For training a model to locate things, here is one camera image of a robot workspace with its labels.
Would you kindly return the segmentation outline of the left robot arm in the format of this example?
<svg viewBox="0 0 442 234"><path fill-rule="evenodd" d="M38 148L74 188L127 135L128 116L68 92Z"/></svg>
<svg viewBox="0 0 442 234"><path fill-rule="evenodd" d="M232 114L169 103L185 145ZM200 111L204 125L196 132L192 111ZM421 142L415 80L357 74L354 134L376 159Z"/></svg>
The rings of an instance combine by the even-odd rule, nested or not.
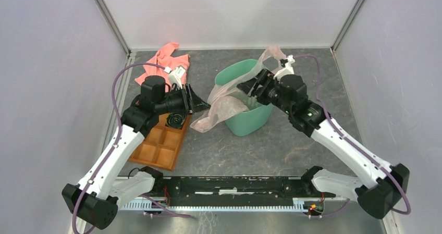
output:
<svg viewBox="0 0 442 234"><path fill-rule="evenodd" d="M158 196L164 183L142 170L125 182L114 181L125 162L158 124L163 114L192 115L210 105L195 94L189 84L169 86L161 76L148 76L140 94L118 118L118 127L101 156L76 184L66 184L62 197L72 213L72 225L78 218L103 230L115 219L118 210L145 193Z"/></svg>

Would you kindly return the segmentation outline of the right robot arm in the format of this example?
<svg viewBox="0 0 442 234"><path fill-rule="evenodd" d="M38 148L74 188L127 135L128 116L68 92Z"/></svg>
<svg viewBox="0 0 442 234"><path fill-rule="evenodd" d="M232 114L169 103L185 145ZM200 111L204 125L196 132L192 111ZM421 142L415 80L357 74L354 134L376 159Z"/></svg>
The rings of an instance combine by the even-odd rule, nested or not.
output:
<svg viewBox="0 0 442 234"><path fill-rule="evenodd" d="M410 171L403 164L392 165L369 151L346 133L326 109L308 98L307 87L298 75L277 78L260 71L236 86L263 105L272 104L286 113L291 125L337 156L354 176L337 174L314 166L302 177L301 190L307 196L331 193L357 202L370 216L384 218L404 200L405 214L411 212L406 198Z"/></svg>

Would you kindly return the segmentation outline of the salmon pink cloth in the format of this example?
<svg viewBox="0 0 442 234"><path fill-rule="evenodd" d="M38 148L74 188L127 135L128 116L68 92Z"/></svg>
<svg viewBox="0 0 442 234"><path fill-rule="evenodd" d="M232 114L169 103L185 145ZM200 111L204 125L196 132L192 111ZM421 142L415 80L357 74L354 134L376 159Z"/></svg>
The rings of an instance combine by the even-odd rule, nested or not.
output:
<svg viewBox="0 0 442 234"><path fill-rule="evenodd" d="M169 84L168 81L168 74L164 71L165 67L168 66L171 69L174 69L178 67L179 65L182 65L186 68L188 71L190 67L190 55L189 54L183 54L180 56L173 57L172 53L179 48L179 44L176 42L169 42L165 44L162 48L160 48L156 54L146 61L146 63L150 64L156 64L160 67L151 66L151 65L143 65L144 73L140 75L139 77L135 78L135 82L138 85L141 85L142 82L145 81L145 79L148 76L161 76L165 79L166 83ZM187 72L184 77L182 77L182 82L185 84L187 81Z"/></svg>

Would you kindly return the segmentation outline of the orange wooden divided tray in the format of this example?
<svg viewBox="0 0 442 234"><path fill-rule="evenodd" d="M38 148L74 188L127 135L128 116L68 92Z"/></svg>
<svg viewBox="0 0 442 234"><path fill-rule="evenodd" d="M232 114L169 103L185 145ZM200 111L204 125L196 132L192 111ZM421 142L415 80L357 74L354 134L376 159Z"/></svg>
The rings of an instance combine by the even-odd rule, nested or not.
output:
<svg viewBox="0 0 442 234"><path fill-rule="evenodd" d="M157 125L131 154L128 161L174 171L191 116L186 116L182 129L165 126L167 116L168 114L159 116Z"/></svg>

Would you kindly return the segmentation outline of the green plastic trash bin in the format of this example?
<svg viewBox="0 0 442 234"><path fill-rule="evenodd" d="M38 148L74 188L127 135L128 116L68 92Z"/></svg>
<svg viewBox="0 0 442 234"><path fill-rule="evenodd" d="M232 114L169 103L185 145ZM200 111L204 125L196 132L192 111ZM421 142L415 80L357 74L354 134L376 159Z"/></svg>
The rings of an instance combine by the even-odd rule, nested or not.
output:
<svg viewBox="0 0 442 234"><path fill-rule="evenodd" d="M249 72L256 63L257 60L255 59L246 59L227 67L219 74L217 74L217 76L215 77L215 84L227 84L229 81L232 81L233 79L238 78L241 75ZM225 124L233 134L240 137L246 136L260 129L267 123L270 114L274 108L273 105L249 103L249 98L241 92L235 97L241 102L245 103L248 109L245 112L241 112L225 120Z"/></svg>

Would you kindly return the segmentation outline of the pink plastic trash bag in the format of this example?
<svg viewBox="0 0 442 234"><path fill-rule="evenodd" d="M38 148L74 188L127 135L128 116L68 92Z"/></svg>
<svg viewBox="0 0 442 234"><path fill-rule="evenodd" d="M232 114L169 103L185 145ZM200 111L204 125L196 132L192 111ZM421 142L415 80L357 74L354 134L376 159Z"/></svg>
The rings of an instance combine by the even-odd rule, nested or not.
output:
<svg viewBox="0 0 442 234"><path fill-rule="evenodd" d="M286 57L287 55L283 53L280 47L268 47L256 59L257 63L249 72L229 81L225 85L215 84L207 98L207 103L211 105L211 108L204 111L198 119L191 123L190 127L197 132L205 133L213 129L217 124L225 123L225 120L230 117L245 112L248 109L247 105L235 97L241 92L236 88L236 85L254 78L263 69L276 73L281 68L279 60ZM249 103L258 103L254 98L248 98Z"/></svg>

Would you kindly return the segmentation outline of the blue yellow rolled tie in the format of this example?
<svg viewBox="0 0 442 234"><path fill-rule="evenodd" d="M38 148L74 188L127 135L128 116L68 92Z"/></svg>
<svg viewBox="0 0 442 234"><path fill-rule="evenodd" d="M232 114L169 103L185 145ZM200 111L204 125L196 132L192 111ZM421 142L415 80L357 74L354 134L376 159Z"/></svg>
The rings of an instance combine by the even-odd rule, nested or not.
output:
<svg viewBox="0 0 442 234"><path fill-rule="evenodd" d="M181 113L170 113L166 117L165 126L174 129L182 129L185 124L186 118L186 115L183 115Z"/></svg>

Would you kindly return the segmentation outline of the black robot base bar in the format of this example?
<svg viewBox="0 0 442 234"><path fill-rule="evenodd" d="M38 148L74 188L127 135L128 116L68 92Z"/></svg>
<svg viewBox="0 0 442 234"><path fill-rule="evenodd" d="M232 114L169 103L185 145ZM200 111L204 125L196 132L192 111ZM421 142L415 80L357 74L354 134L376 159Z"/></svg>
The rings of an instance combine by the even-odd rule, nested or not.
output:
<svg viewBox="0 0 442 234"><path fill-rule="evenodd" d="M300 177L171 176L155 182L149 196L166 197L170 206L289 206L294 198L317 200L319 192Z"/></svg>

